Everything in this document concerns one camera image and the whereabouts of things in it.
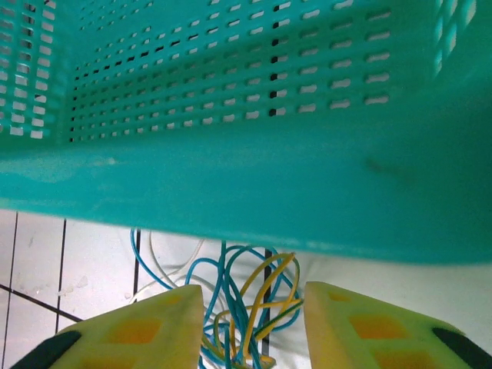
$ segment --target tile floor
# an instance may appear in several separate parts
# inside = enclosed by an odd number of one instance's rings
[[[141,231],[144,259],[150,240],[163,265],[185,262],[198,241]],[[218,258],[219,246],[207,240],[200,256]],[[0,251],[2,369],[64,327],[126,305],[151,280],[135,263],[127,228],[0,211]],[[492,352],[492,264],[421,267],[305,253],[298,259],[303,283],[326,281],[449,321]],[[237,282],[257,265],[253,258],[242,260],[234,270]],[[214,281],[212,270],[198,273]],[[302,319],[287,333],[272,335],[263,351],[281,369],[311,367]]]

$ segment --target cable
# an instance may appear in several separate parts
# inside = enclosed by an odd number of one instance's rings
[[[166,273],[158,263],[153,245],[150,242],[151,259],[161,274],[161,277],[158,277],[144,263],[138,253],[135,245],[135,231],[132,230],[131,246],[135,257],[154,281],[141,288],[130,302],[133,303],[138,300],[141,294],[154,284],[160,284],[163,288],[169,290],[178,288],[178,281],[183,279],[184,284],[190,284],[192,281],[198,282],[212,292],[209,305],[204,307],[204,329],[198,367],[206,369],[207,366],[205,364],[208,364],[214,368],[220,366],[226,367],[226,369],[272,368],[276,363],[275,359],[260,355],[258,342],[272,331],[279,331],[289,327],[298,318],[304,302],[300,299],[298,293],[299,263],[294,254],[279,254],[272,248],[271,253],[273,256],[267,259],[255,250],[259,247],[240,245],[227,247],[225,241],[221,243],[221,255],[217,261],[210,258],[197,258],[203,243],[204,240],[200,240],[197,243],[197,247],[186,263],[177,266],[177,269],[171,273]],[[229,253],[233,253],[233,255],[227,260]],[[231,277],[231,270],[235,261],[244,253],[249,253],[259,258],[261,264],[255,268],[240,289]],[[294,263],[294,275],[286,273],[290,263]],[[209,264],[217,269],[218,276],[215,285],[194,274],[200,264]],[[261,286],[254,298],[254,302],[247,306],[244,302],[244,295],[255,278],[267,266],[271,268],[271,274]],[[170,278],[172,275],[185,271],[186,268],[188,269],[186,275],[179,276],[174,280]],[[286,298],[279,299],[276,295],[282,283],[288,286],[290,292]],[[264,295],[269,288],[271,289],[271,295],[266,302],[263,302]],[[217,308],[220,309],[219,314],[214,313]],[[272,308],[279,308],[279,312],[277,316],[266,322],[268,312]],[[288,321],[279,325],[286,317],[289,317]]]

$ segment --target plastic basket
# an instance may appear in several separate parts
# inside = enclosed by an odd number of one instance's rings
[[[2,0],[0,207],[492,259],[488,0]]]

